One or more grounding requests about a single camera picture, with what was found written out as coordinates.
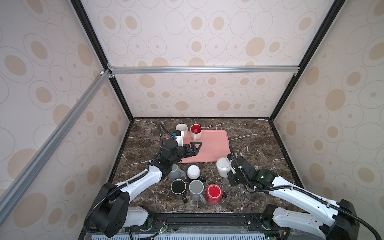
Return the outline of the white ribbed-bottom mug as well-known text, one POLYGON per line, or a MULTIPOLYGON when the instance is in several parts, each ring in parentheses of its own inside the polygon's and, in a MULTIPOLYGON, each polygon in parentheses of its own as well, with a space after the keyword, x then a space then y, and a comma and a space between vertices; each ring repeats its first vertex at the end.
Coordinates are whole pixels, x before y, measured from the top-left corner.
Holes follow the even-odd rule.
POLYGON ((222 178, 228 178, 228 173, 232 171, 231 162, 227 157, 223 157, 217 160, 216 167, 219 175, 222 178))

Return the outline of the cream mug red inside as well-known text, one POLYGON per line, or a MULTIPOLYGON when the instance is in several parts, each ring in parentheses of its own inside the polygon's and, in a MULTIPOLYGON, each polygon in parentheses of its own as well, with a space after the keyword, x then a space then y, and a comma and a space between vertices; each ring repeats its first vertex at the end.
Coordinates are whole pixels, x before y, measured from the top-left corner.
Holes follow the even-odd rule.
POLYGON ((203 134, 203 128, 202 126, 198 124, 194 124, 190 127, 190 134, 191 138, 193 139, 194 142, 199 140, 202 137, 203 134))

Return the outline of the pink rectangular tray mat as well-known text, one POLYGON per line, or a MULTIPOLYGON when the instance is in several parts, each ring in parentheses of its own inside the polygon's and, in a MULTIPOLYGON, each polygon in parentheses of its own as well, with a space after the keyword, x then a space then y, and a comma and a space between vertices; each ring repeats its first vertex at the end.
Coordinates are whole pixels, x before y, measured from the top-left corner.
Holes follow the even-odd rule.
POLYGON ((229 139, 225 130, 203 130, 198 142, 202 143, 198 155, 183 158, 183 164, 216 162, 230 153, 229 139))

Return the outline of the pale pink mug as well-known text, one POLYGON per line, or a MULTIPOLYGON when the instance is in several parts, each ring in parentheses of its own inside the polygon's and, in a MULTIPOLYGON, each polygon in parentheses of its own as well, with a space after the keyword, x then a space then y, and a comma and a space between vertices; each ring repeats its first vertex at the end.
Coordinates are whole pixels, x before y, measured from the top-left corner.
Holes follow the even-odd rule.
POLYGON ((188 133, 188 126, 186 124, 178 124, 176 126, 176 130, 177 131, 180 131, 181 133, 183 133, 183 138, 185 139, 187 137, 187 133, 188 133))

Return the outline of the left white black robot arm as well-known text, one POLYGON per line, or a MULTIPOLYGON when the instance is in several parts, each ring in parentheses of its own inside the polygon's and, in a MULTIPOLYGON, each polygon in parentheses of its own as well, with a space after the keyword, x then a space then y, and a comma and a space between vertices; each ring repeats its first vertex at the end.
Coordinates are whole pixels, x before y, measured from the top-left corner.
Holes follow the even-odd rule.
POLYGON ((130 225, 143 225, 149 214, 146 210, 130 211, 131 201, 167 177, 173 165, 183 158, 198 155, 202 145, 201 142, 179 145, 175 138, 168 139, 141 173, 116 185, 104 184, 85 217, 84 231, 101 232, 110 238, 130 225))

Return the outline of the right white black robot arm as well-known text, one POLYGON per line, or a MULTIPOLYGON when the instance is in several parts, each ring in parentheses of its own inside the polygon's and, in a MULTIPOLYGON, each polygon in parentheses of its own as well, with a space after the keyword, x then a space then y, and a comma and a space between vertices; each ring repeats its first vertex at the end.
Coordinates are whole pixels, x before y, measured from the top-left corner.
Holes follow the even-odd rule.
POLYGON ((381 239, 370 224, 357 217, 354 205, 349 201, 336 202, 315 195, 270 170, 256 170, 243 157, 235 158, 229 154, 226 163, 230 165, 227 175, 232 186, 242 184, 249 193, 270 194, 303 210, 295 212, 267 205, 258 218, 265 230, 273 227, 290 228, 323 240, 356 240, 363 225, 377 240, 381 239))

